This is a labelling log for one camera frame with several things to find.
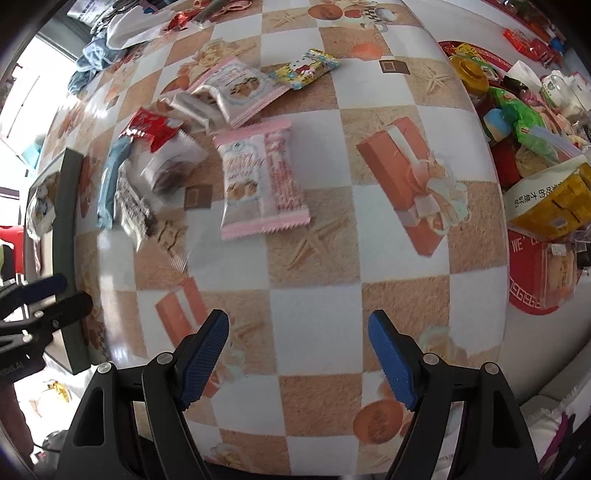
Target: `blue cloth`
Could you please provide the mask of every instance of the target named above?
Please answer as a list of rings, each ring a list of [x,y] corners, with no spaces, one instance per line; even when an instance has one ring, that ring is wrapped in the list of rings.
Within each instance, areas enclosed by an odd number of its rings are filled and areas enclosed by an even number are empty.
[[[103,176],[100,180],[99,205],[98,205],[98,228],[113,228],[113,209],[115,207],[115,189],[117,187],[117,174],[121,164],[129,157],[133,138],[124,135],[109,150],[105,161]]]
[[[82,49],[82,56],[76,60],[76,72],[68,84],[68,92],[78,94],[101,70],[120,61],[126,52],[111,50],[106,45],[107,30],[98,32],[90,43]]]

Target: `screw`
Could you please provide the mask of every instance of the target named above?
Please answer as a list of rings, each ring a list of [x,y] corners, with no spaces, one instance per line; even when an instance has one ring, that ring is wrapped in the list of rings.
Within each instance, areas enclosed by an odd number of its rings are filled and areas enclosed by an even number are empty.
[[[439,363],[439,357],[434,353],[425,353],[423,355],[423,362],[427,365],[437,365]]]
[[[105,374],[111,370],[111,363],[105,362],[104,364],[100,364],[99,368],[97,369],[100,374]]]
[[[488,362],[484,366],[484,370],[486,370],[486,372],[490,373],[491,375],[496,375],[499,372],[499,366],[497,364],[493,364],[491,362]]]
[[[171,353],[164,352],[164,353],[161,353],[160,355],[158,355],[158,358],[156,359],[156,361],[160,365],[166,365],[166,364],[169,364],[171,361],[173,361],[173,356]]]

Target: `ribbon bow print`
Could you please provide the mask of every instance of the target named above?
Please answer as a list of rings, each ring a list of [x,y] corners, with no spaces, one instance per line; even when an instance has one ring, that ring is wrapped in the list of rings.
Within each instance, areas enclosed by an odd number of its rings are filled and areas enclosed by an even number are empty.
[[[466,186],[456,181],[451,169],[440,165],[432,152],[426,159],[417,158],[398,127],[390,125],[387,132],[408,160],[406,175],[414,193],[414,205],[406,212],[397,211],[402,224],[417,226],[425,219],[431,230],[446,235],[470,215]]]

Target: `white cloth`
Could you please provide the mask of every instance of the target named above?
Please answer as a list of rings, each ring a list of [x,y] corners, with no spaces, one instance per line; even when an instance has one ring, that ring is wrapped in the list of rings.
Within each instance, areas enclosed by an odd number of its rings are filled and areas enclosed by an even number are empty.
[[[112,50],[153,40],[164,35],[164,27],[176,12],[162,10],[157,14],[145,14],[139,5],[128,12],[113,17],[107,27],[107,47]]]

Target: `yellow lid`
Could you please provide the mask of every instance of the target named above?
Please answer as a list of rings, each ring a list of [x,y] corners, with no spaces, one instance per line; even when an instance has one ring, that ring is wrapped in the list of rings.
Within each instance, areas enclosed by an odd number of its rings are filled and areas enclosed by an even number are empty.
[[[449,60],[469,92],[471,90],[474,93],[488,92],[488,79],[480,65],[459,55],[454,55]]]

